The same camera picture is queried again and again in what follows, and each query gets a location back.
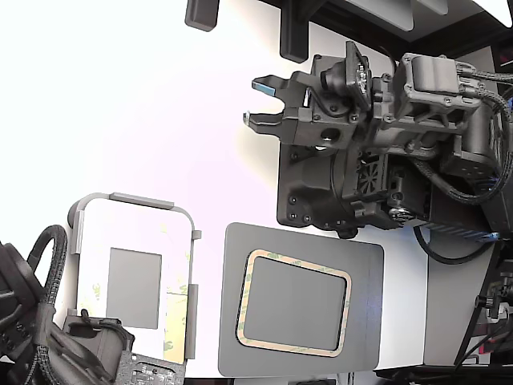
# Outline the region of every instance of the bolt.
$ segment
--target bolt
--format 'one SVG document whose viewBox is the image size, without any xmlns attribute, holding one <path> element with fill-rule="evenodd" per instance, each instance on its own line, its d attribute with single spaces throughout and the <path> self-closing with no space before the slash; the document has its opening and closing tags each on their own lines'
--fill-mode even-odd
<svg viewBox="0 0 513 385">
<path fill-rule="evenodd" d="M 411 153 L 415 150 L 415 142 L 413 140 L 411 140 L 410 142 L 408 142 L 408 144 L 406 145 L 406 148 L 405 148 L 405 151 L 408 152 L 408 153 Z"/>
<path fill-rule="evenodd" d="M 251 116 L 251 113 L 249 111 L 246 111 L 243 115 L 242 115 L 242 119 L 244 121 L 244 124 L 246 126 L 249 126 L 249 117 Z"/>
</svg>

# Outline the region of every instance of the black braided cable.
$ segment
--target black braided cable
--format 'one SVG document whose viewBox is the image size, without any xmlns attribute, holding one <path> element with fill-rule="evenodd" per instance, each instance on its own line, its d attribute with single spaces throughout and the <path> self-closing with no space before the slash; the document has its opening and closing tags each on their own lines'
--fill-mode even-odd
<svg viewBox="0 0 513 385">
<path fill-rule="evenodd" d="M 463 263 L 470 262 L 479 257 L 480 255 L 482 255 L 483 253 L 485 253 L 487 250 L 489 250 L 490 247 L 494 245 L 494 243 L 492 242 L 484 243 L 481 246 L 479 246 L 477 250 L 463 257 L 446 258 L 436 253 L 430 248 L 430 246 L 427 244 L 426 240 L 422 236 L 422 232 L 419 226 L 414 227 L 414 235 L 415 239 L 417 239 L 418 244 L 420 245 L 422 250 L 424 250 L 424 253 L 433 258 L 436 262 L 443 263 L 444 265 L 462 265 Z"/>
<path fill-rule="evenodd" d="M 30 255 L 36 259 L 41 259 L 44 249 L 52 240 L 54 241 L 54 248 L 51 256 L 50 270 L 46 276 L 46 294 L 42 302 L 54 305 L 59 291 L 59 284 L 63 276 L 64 264 L 66 262 L 66 230 L 59 225 L 47 227 L 35 242 Z M 39 366 L 42 374 L 51 385 L 66 385 L 61 379 L 57 378 L 53 372 L 48 354 L 48 346 L 44 345 L 35 346 L 34 361 L 30 366 L 29 375 L 27 376 L 24 385 L 28 385 L 30 383 L 37 366 Z"/>
<path fill-rule="evenodd" d="M 513 138 L 513 115 L 511 114 L 510 108 L 507 105 L 507 101 L 500 95 L 482 88 L 473 89 L 472 91 L 473 95 L 478 96 L 480 99 L 488 99 L 494 103 L 497 103 L 501 112 L 506 117 L 506 122 L 504 123 L 507 125 L 507 127 L 503 130 L 503 133 L 506 139 L 505 142 L 507 144 L 507 152 L 504 157 L 501 173 L 493 187 L 480 195 L 466 194 L 464 192 L 460 192 L 455 187 L 447 183 L 424 160 L 415 158 L 410 158 L 410 160 L 423 176 L 429 179 L 432 184 L 440 188 L 440 190 L 448 197 L 465 205 L 482 205 L 500 193 L 504 185 L 509 181 L 511 174 L 513 173 L 513 144 L 511 144 L 511 140 Z"/>
<path fill-rule="evenodd" d="M 496 83 L 513 84 L 512 74 L 496 74 L 494 72 L 476 71 L 472 77 L 481 80 L 489 80 Z"/>
</svg>

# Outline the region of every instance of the black cable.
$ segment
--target black cable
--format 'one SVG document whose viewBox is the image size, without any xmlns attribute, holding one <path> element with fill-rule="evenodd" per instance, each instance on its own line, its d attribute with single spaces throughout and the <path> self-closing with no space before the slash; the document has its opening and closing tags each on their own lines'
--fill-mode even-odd
<svg viewBox="0 0 513 385">
<path fill-rule="evenodd" d="M 494 72 L 476 71 L 471 77 L 495 83 L 513 84 L 513 74 L 496 74 Z"/>
<path fill-rule="evenodd" d="M 57 298 L 57 292 L 59 291 L 59 285 L 63 275 L 64 263 L 66 261 L 66 230 L 64 230 L 64 228 L 59 225 L 49 226 L 44 229 L 41 235 L 39 235 L 38 240 L 35 242 L 34 248 L 30 252 L 30 255 L 34 261 L 39 261 L 43 251 L 52 240 L 54 241 L 54 248 L 51 256 L 50 270 L 46 276 L 46 295 L 44 296 L 41 303 L 46 303 L 53 306 L 55 304 L 55 299 Z M 35 344 L 34 346 L 34 361 L 30 366 L 29 375 L 27 376 L 24 385 L 28 385 L 31 382 L 37 367 L 39 367 L 44 377 L 46 378 L 46 381 L 48 381 L 51 385 L 63 385 L 63 382 L 56 377 L 52 370 L 48 353 L 48 346 L 38 344 Z"/>
<path fill-rule="evenodd" d="M 511 174 L 513 173 L 513 145 L 511 140 L 513 139 L 513 115 L 511 114 L 510 108 L 507 105 L 506 100 L 500 95 L 495 94 L 492 91 L 485 89 L 474 89 L 467 90 L 472 92 L 473 96 L 477 96 L 481 99 L 489 99 L 499 105 L 500 110 L 506 116 L 507 129 L 503 130 L 506 136 L 507 153 L 502 166 L 502 171 L 499 174 L 499 178 L 494 183 L 493 187 L 488 189 L 485 193 L 480 195 L 471 195 L 464 192 L 460 192 L 455 187 L 447 183 L 431 166 L 424 160 L 416 158 L 409 158 L 417 170 L 425 176 L 432 184 L 440 188 L 440 190 L 451 199 L 462 203 L 464 205 L 482 205 L 489 201 L 501 192 L 504 185 L 509 181 Z"/>
<path fill-rule="evenodd" d="M 507 332 L 506 337 L 504 337 L 503 340 L 499 343 L 499 345 L 496 348 L 494 348 L 494 351 L 499 352 L 500 348 L 503 347 L 503 344 L 506 342 L 506 340 L 508 338 L 511 337 L 512 334 L 513 334 L 513 326 L 510 328 L 510 331 Z"/>
<path fill-rule="evenodd" d="M 420 226 L 414 227 L 414 234 L 422 250 L 424 250 L 424 252 L 431 258 L 433 258 L 436 262 L 443 263 L 444 265 L 461 265 L 463 263 L 470 262 L 479 257 L 480 255 L 482 255 L 483 253 L 485 253 L 487 250 L 489 250 L 490 247 L 493 246 L 493 243 L 485 243 L 481 245 L 477 250 L 473 251 L 470 254 L 467 254 L 464 257 L 445 258 L 440 254 L 436 253 L 435 251 L 433 251 L 431 247 L 426 243 L 426 240 L 424 240 L 424 237 L 422 236 Z"/>
<path fill-rule="evenodd" d="M 483 345 L 486 341 L 488 341 L 490 338 L 495 337 L 499 332 L 503 331 L 503 329 L 510 324 L 510 315 L 507 313 L 507 321 L 502 325 L 500 328 L 495 329 L 495 331 L 491 331 L 488 333 L 483 339 L 479 340 L 478 343 L 476 343 L 465 355 L 458 361 L 458 363 L 454 366 L 454 371 L 457 371 L 465 362 L 466 359 L 468 359 L 469 355 L 472 354 L 473 351 L 475 351 L 478 347 Z"/>
<path fill-rule="evenodd" d="M 507 90 L 505 90 L 505 92 L 501 96 L 506 101 L 513 98 L 513 87 L 509 87 Z M 495 107 L 493 109 L 494 114 L 499 113 L 499 111 L 500 111 L 499 105 L 495 105 Z"/>
</svg>

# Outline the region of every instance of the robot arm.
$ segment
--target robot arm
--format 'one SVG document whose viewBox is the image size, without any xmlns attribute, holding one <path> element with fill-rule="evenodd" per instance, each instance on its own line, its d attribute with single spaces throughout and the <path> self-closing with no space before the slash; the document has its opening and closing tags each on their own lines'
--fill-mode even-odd
<svg viewBox="0 0 513 385">
<path fill-rule="evenodd" d="M 511 113 L 481 79 L 513 78 L 416 54 L 393 76 L 372 78 L 353 42 L 346 53 L 315 55 L 310 74 L 252 82 L 285 104 L 280 114 L 244 115 L 281 141 L 278 222 L 342 238 L 365 225 L 509 238 Z"/>
</svg>

